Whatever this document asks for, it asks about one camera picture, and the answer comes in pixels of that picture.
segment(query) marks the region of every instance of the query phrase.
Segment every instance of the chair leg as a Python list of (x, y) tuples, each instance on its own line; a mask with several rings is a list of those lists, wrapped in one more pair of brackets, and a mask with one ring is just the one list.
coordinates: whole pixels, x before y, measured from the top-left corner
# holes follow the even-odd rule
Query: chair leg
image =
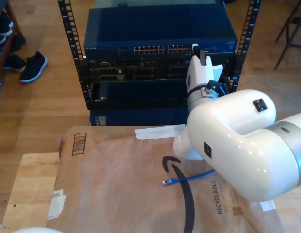
[(281, 29), (280, 33), (278, 34), (278, 36), (277, 36), (275, 42), (277, 42), (278, 39), (281, 37), (281, 35), (283, 34), (285, 28), (289, 27), (289, 23), (290, 23), (290, 21), (291, 21), (291, 18), (294, 16), (294, 14), (295, 14), (295, 12), (297, 11), (297, 9), (299, 8), (300, 4), (301, 4), (301, 0), (298, 0), (297, 5), (295, 6), (295, 8), (294, 8), (293, 11), (291, 12), (290, 16), (289, 16), (288, 19), (286, 20), (286, 23), (285, 23), (284, 26), (282, 27), (282, 29)]
[(278, 67), (278, 65), (281, 63), (281, 61), (282, 61), (282, 59), (283, 59), (283, 57), (284, 57), (284, 55), (285, 55), (285, 53), (286, 53), (288, 47), (290, 46), (292, 40), (294, 39), (295, 35), (297, 34), (297, 31), (298, 31), (298, 29), (299, 29), (300, 26), (301, 26), (301, 20), (300, 20), (300, 22), (297, 24), (295, 30), (292, 32), (291, 37), (288, 39), (288, 42), (286, 43), (286, 46), (285, 46), (285, 48), (284, 48), (284, 50), (283, 50), (283, 52), (282, 52), (282, 54), (281, 54), (281, 56), (280, 56), (280, 59), (278, 59), (277, 64), (276, 64), (274, 70), (276, 70), (277, 67)]
[(6, 11), (7, 11), (7, 14), (8, 14), (9, 18), (10, 18), (11, 21), (14, 23), (14, 27), (16, 28), (16, 33), (18, 33), (18, 35), (23, 36), (22, 31), (21, 31), (21, 29), (20, 29), (20, 26), (19, 26), (19, 24), (18, 24), (18, 21), (17, 21), (17, 19), (16, 19), (16, 16), (15, 16), (15, 14), (14, 14), (14, 12), (13, 12), (13, 9), (12, 9), (12, 7), (11, 7), (11, 5), (10, 5), (9, 0), (7, 0), (5, 9), (6, 9)]

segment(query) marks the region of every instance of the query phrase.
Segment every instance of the plywood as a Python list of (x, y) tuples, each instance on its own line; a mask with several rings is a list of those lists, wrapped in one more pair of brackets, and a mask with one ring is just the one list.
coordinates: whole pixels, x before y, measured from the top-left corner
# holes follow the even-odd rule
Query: plywood
[(23, 155), (1, 233), (46, 226), (58, 163), (58, 153)]

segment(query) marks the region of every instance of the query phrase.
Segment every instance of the cardboard box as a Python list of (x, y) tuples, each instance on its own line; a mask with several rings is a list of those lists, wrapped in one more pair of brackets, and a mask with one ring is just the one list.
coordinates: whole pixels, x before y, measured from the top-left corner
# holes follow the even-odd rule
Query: cardboard box
[(276, 210), (262, 211), (212, 169), (179, 161), (173, 138), (139, 140), (141, 127), (74, 126), (64, 138), (55, 190), (66, 201), (47, 227), (65, 233), (283, 233)]

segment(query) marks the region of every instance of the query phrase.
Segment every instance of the white robotic arm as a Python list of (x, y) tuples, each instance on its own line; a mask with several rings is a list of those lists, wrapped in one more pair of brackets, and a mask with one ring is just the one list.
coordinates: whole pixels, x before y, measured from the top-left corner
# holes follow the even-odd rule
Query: white robotic arm
[[(207, 82), (215, 73), (207, 67), (212, 66), (208, 60), (206, 57), (206, 66), (199, 63), (208, 72), (197, 75)], [(187, 79), (197, 70), (193, 63)], [(268, 201), (301, 185), (301, 113), (274, 123), (275, 106), (266, 94), (243, 90), (217, 98), (206, 82), (200, 83), (201, 88), (189, 90), (187, 86), (189, 92), (194, 91), (188, 97), (187, 125), (174, 139), (175, 155), (204, 158), (241, 195), (253, 201)]]

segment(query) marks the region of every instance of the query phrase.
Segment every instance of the wooden floor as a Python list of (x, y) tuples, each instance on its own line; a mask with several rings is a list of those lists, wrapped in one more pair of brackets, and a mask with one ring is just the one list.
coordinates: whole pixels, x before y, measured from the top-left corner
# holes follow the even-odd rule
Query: wooden floor
[[(247, 1), (227, 5), (238, 35)], [(82, 96), (56, 0), (11, 0), (27, 44), (16, 54), (25, 58), (40, 51), (49, 60), (42, 76), (28, 85), (17, 73), (7, 73), (0, 91), (0, 222), (3, 221), (21, 157), (25, 153), (58, 151), (58, 138), (72, 125), (87, 125), (89, 111)], [(285, 45), (283, 36), (274, 43), (295, 1), (263, 0), (239, 84), (241, 89), (268, 93), (278, 119), (301, 112), (301, 49), (290, 48), (273, 71)], [(87, 13), (94, 0), (72, 0), (76, 25), (83, 44)], [(296, 36), (301, 44), (301, 29)], [(301, 229), (301, 188), (278, 199), (288, 231)]]

